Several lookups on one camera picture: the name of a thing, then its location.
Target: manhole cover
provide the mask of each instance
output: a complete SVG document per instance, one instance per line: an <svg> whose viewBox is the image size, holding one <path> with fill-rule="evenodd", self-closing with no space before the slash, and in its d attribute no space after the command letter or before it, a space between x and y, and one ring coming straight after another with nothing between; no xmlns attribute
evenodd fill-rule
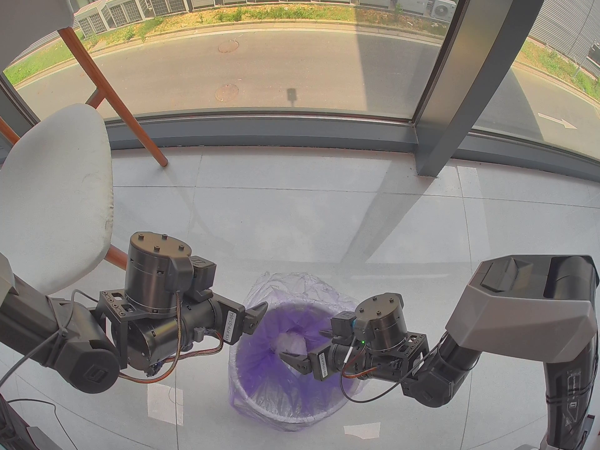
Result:
<svg viewBox="0 0 600 450"><path fill-rule="evenodd" d="M215 92L215 98L218 101L230 101L238 95L239 89L232 83L223 85Z"/></svg>
<svg viewBox="0 0 600 450"><path fill-rule="evenodd" d="M234 50L237 50L239 47L239 43L236 42L235 40L229 40L226 42L221 43L221 45L219 45L219 52L221 53L231 53Z"/></svg>

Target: grass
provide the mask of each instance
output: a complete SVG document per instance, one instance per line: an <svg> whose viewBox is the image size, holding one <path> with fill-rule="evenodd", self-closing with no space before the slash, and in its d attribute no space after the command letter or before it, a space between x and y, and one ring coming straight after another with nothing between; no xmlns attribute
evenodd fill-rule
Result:
<svg viewBox="0 0 600 450"><path fill-rule="evenodd" d="M549 73L550 75L570 83L600 101L600 85L584 71L577 72L577 65L560 55L556 50L546 48L533 41L526 41L517 55L517 61Z"/></svg>
<svg viewBox="0 0 600 450"><path fill-rule="evenodd" d="M428 19L404 14L399 6L394 11L385 11L350 5L274 4L210 8L192 13L157 17L89 38L83 38L80 31L78 31L78 35L86 49L92 50L124 43L136 37L144 42L150 35L215 23L253 20L333 20L358 24L367 23L434 37L443 37L448 30L448 25L445 23L432 22ZM58 40L11 65L4 73L11 84L17 85L40 71L72 58L69 49L62 41Z"/></svg>

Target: curb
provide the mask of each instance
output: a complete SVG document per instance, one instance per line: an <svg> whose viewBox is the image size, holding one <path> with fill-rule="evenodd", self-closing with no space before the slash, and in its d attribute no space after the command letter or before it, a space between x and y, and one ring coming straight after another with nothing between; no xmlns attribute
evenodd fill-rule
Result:
<svg viewBox="0 0 600 450"><path fill-rule="evenodd" d="M529 73L533 73L534 75L537 75L540 78L543 78L545 80L549 80L551 81L553 84L555 84L556 86L560 86L561 88L564 88L566 90L569 90L571 92L574 92L577 94L578 97L581 98L581 100L585 100L587 101L590 105L595 106L596 108L600 109L600 102L597 100L594 100L592 97L590 97L588 94L586 94L585 92L582 92L580 88L571 85L570 83L559 79L558 77L555 77L554 75L551 75L548 72L545 72L544 70L540 70L538 68L535 68L529 64L525 64L523 62L518 62L518 61L514 61L513 62L514 67L519 68L520 70L523 71L528 71Z"/></svg>
<svg viewBox="0 0 600 450"><path fill-rule="evenodd" d="M203 34L203 33L211 33L211 32L214 32L215 28L238 27L238 26L244 26L244 25L268 26L268 25L274 25L276 23L283 23L283 24L289 24L289 25L297 24L298 26L305 26L305 28L309 28L308 27L309 25L351 26L356 29L363 28L366 31L377 30L377 32L371 32L371 33L379 34L379 33L381 33L380 31L383 31L385 34L389 34L390 32L395 33L395 34L397 34L396 36L399 36L399 37L415 38L415 36L419 36L421 38L418 40L426 41L428 43L437 43L437 42L443 41L443 38L438 37L437 35L423 34L423 33L417 32L417 31L411 32L408 29L401 30L398 27L392 27L392 26L386 26L386 25L371 25L368 23L360 24L360 23L353 23L353 22L341 22L339 20L304 20L304 19L301 19L301 20L290 20L290 19L244 20L243 22L209 23L207 25L172 30L169 32L164 32L164 33L156 34L156 35L150 34L150 35L146 36L146 39L144 42L142 42L141 38L136 37L136 38L132 38L131 40L129 40L127 42L115 43L115 44L108 45L106 47L103 47L103 48L97 49L97 50L92 49L89 51L89 54L95 55L95 56L108 55L109 53L113 53L113 52L116 52L121 49L135 48L136 46L142 45L144 43L169 41L171 39L174 39L175 36L184 37L186 35L199 35L199 34ZM51 67L48 67L45 70L42 70L41 72L36 73L35 75L32 75L31 77L28 77L28 78L22 80L17 85L15 85L14 88L16 90L19 90L20 88L23 88L24 86L27 86L30 83L33 83L33 82L36 82L37 80L48 77L49 75L51 75L57 71L64 70L64 68L71 67L72 65L75 65L76 63L77 62L76 62L75 58L70 58L69 60L65 60L64 62L54 64Z"/></svg>

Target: chair backrest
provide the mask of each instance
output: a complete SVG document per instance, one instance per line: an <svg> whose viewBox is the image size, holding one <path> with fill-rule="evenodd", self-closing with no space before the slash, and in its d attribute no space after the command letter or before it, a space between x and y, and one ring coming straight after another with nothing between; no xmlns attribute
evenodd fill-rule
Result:
<svg viewBox="0 0 600 450"><path fill-rule="evenodd" d="M0 71L46 35L73 26L69 0L0 0Z"/></svg>

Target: tile floor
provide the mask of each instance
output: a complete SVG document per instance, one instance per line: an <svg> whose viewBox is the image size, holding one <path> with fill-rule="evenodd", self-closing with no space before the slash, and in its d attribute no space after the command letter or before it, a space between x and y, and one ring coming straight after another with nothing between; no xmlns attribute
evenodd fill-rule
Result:
<svg viewBox="0 0 600 450"><path fill-rule="evenodd" d="M436 179L417 177L412 155L383 152L233 147L166 154L170 164L161 169L144 151L113 153L113 244L126 250L138 230L183 239L217 263L214 290L232 299L243 300L264 272L310 272L356 299L402 293L409 329L435 342L481 260L581 253L600 263L598 184L466 161L451 161ZM97 293L123 283L124 272L102 262L75 286ZM15 357L2 347L0 371ZM396 392L361 407L349 403L288 433L229 406L227 360L228 352L189 359L162 382L166 387L120 380L101 395L80 394L27 362L3 391L55 401L81 450L259 449L266 443L513 450L537 447L545 431L544 373L536 362L483 355L446 407L422 407ZM386 386L371 382L361 396ZM21 408L31 425L72 448L50 406L23 402ZM600 415L600 391L594 412ZM344 433L345 425L370 423L380 423L378 440ZM586 448L600 448L598 430L600 417Z"/></svg>

